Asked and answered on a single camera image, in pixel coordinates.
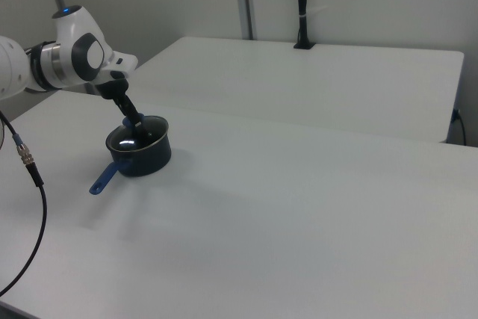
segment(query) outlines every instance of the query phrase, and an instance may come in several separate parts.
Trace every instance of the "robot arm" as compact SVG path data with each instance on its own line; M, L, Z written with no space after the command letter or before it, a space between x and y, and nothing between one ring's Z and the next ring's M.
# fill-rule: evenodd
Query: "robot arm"
M0 99L26 87L52 91L78 84L124 82L133 73L136 57L114 52L84 7L66 7L53 19L57 41L38 44L26 53L17 42L0 37Z

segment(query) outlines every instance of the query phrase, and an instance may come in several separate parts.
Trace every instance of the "black pole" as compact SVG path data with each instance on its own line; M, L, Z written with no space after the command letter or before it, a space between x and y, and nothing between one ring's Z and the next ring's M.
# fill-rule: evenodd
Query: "black pole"
M314 45L308 41L307 35L307 0L299 0L299 36L294 48L309 50Z

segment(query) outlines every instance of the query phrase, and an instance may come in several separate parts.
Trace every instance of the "metal connector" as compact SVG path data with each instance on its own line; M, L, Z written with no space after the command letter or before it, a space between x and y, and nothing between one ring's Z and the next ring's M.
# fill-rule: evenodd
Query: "metal connector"
M23 164L26 166L27 164L33 164L34 159L33 156L30 153L30 150L28 149L27 145L22 143L21 145L18 145L16 147L16 150L18 151L18 154L22 158Z

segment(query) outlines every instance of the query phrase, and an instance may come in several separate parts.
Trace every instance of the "blue handle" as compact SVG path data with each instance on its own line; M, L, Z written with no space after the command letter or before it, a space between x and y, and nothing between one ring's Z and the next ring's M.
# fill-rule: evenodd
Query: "blue handle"
M125 166L128 166L131 163L131 161L119 161L119 162L111 162L103 171L101 175L99 175L98 179L96 180L95 183L93 183L93 186L90 188L90 193L91 194L100 194L108 184L108 182L113 178L114 174L118 171L124 168Z

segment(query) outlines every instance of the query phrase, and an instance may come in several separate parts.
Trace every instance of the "white table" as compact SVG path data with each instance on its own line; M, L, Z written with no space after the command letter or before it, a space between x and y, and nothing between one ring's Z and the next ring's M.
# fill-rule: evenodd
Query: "white table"
M368 134L447 138L463 54L185 37L142 65L144 102Z
M99 196L112 102L60 92L14 121L49 221L3 301L48 319L475 317L475 148L137 106L169 120L171 162ZM41 218L17 157L8 138L1 283Z

